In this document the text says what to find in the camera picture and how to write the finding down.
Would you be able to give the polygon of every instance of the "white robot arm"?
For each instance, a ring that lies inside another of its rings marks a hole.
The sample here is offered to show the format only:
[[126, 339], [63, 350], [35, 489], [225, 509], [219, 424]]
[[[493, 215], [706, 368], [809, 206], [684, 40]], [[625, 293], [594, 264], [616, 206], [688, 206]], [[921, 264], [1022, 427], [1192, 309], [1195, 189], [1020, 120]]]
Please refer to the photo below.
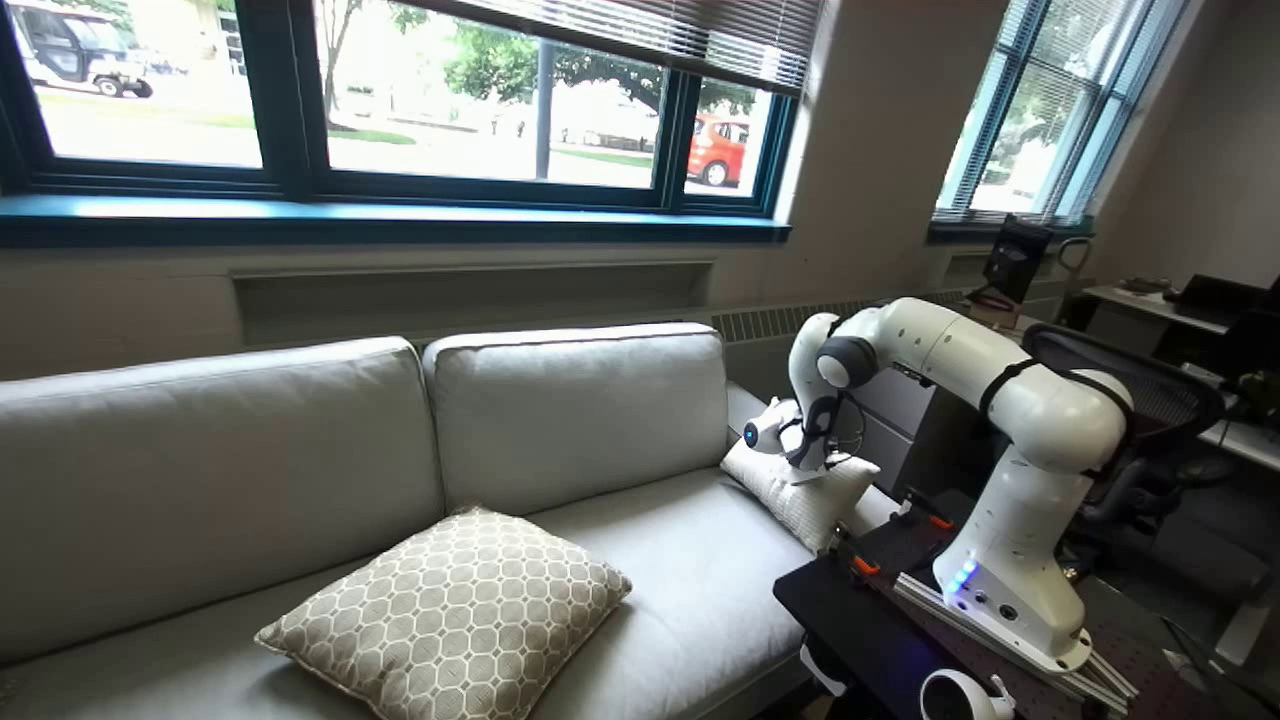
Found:
[[1011, 443], [975, 510], [931, 564], [943, 610], [979, 629], [1042, 670], [1088, 660], [1083, 605], [1055, 564], [1055, 544], [1126, 424], [1126, 391], [1104, 373], [1061, 376], [1000, 332], [924, 301], [813, 315], [786, 357], [798, 427], [790, 463], [822, 454], [835, 397], [882, 365], [979, 407]]

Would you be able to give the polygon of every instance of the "window blind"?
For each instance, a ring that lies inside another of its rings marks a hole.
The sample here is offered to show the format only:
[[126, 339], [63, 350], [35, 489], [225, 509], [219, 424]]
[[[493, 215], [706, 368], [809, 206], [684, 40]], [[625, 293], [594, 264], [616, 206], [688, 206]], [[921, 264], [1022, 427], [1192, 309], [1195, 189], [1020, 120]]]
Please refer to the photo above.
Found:
[[684, 63], [751, 87], [798, 87], [828, 0], [402, 0], [548, 40]]

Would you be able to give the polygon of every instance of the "couch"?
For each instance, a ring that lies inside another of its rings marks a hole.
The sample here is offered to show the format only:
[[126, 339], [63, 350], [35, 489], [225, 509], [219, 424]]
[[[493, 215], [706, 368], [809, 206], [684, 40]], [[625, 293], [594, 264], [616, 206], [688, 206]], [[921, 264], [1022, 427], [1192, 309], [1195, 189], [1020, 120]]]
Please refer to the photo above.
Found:
[[536, 717], [751, 717], [809, 553], [722, 473], [703, 324], [243, 350], [0, 382], [0, 717], [369, 717], [251, 632], [450, 509], [632, 578]]

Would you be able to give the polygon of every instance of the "patterned pillow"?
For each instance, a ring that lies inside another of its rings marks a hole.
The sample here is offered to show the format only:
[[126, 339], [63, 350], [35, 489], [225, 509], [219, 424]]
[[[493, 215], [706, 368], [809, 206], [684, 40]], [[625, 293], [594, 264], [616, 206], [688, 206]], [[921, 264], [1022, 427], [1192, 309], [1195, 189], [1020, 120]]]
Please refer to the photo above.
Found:
[[255, 640], [375, 717], [526, 717], [628, 589], [584, 548], [472, 509], [327, 584]]

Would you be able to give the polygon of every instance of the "black device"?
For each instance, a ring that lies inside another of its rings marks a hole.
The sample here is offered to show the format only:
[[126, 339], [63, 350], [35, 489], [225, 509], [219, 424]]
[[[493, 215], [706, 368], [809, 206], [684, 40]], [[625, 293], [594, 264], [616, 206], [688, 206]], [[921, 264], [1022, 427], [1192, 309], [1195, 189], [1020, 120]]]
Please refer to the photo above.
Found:
[[1243, 320], [1249, 310], [1257, 310], [1258, 304], [1268, 304], [1263, 289], [1230, 284], [1219, 276], [1192, 276], [1187, 289], [1172, 295], [1172, 309], [1181, 315], [1195, 315], [1195, 320], [1228, 324], [1228, 328], [1234, 320]]
[[996, 247], [988, 257], [988, 289], [996, 289], [1008, 301], [1028, 301], [1028, 289], [1040, 273], [1042, 247], [1055, 242], [1061, 236], [1036, 222], [1022, 222], [1016, 215], [1005, 215], [996, 233]]
[[1239, 315], [1214, 350], [1214, 373], [1234, 379], [1239, 373], [1280, 373], [1280, 310]]
[[1268, 289], [1263, 310], [1280, 310], [1280, 276], [1277, 276], [1277, 284]]

